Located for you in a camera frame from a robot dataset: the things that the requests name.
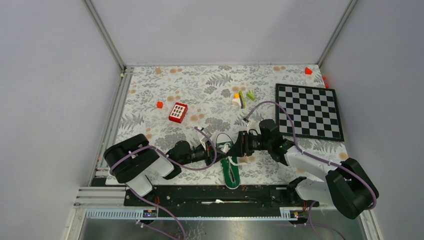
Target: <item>white table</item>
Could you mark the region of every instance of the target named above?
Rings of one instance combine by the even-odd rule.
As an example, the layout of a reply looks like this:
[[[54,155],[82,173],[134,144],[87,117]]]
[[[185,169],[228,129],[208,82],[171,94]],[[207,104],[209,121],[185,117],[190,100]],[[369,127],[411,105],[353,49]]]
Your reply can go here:
[[[313,73],[305,74],[305,67]],[[177,141],[186,140],[192,146],[199,144],[194,126],[205,127],[216,136],[227,133],[236,141],[239,131],[245,130],[241,123],[256,104],[275,101],[276,84],[324,87],[317,65],[224,65],[224,66],[140,66],[135,67],[115,143],[137,134],[144,134],[150,144],[166,152]],[[233,106],[231,99],[238,91],[244,95],[253,89],[255,101],[246,98],[245,109]],[[159,109],[156,103],[164,107]],[[188,112],[181,124],[168,120],[175,102],[188,105]],[[275,106],[264,104],[251,116],[259,123],[263,119],[275,119]],[[299,138],[299,144],[311,153],[331,160],[348,158],[343,142]],[[276,163],[262,151],[242,157],[239,162],[250,163],[239,167],[241,184],[287,184],[299,176],[317,180],[302,169]],[[192,168],[205,166],[203,161],[188,165]],[[154,185],[223,185],[221,164],[214,164],[203,171],[182,169],[182,173],[165,180],[154,172],[146,174]],[[109,175],[107,185],[117,185]]]

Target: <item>orange block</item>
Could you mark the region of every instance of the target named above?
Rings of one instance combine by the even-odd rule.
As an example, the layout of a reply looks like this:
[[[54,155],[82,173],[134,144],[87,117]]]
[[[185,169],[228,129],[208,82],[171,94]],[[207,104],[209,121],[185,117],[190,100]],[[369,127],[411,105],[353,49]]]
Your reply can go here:
[[[312,74],[312,70],[309,69],[309,68],[305,68],[305,74],[311,75]]]

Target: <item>chess board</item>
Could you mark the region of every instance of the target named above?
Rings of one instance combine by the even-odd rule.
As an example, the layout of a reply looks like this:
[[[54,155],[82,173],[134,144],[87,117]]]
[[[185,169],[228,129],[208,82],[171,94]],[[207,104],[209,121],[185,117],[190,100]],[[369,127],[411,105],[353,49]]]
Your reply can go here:
[[[276,84],[276,102],[294,122],[296,136],[343,142],[342,124],[334,89]],[[286,114],[276,107],[279,131],[293,136],[293,128]]]

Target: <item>green block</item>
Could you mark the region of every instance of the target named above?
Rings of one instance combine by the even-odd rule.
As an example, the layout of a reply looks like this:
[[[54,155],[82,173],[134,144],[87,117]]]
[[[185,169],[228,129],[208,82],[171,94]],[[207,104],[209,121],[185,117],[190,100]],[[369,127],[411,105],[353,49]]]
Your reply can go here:
[[[251,93],[250,91],[247,92],[246,96],[248,98],[250,98],[250,100],[254,101],[255,100],[255,95],[253,95],[253,93]]]
[[[243,96],[243,92],[239,91],[238,95],[239,95],[240,101],[241,101],[241,108],[242,109],[246,108],[246,102],[245,102],[245,97]]]

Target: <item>red object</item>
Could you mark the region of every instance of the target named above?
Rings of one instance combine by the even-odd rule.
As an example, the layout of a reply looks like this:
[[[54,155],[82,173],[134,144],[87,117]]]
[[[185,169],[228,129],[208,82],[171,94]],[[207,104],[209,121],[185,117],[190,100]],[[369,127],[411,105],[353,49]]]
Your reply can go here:
[[[169,113],[169,120],[176,122],[176,123],[182,123],[184,116],[186,116],[187,110],[189,110],[189,107],[185,104],[176,102],[173,106],[171,112]]]
[[[309,68],[305,68],[305,74],[311,75],[312,74],[312,70],[309,69]]]

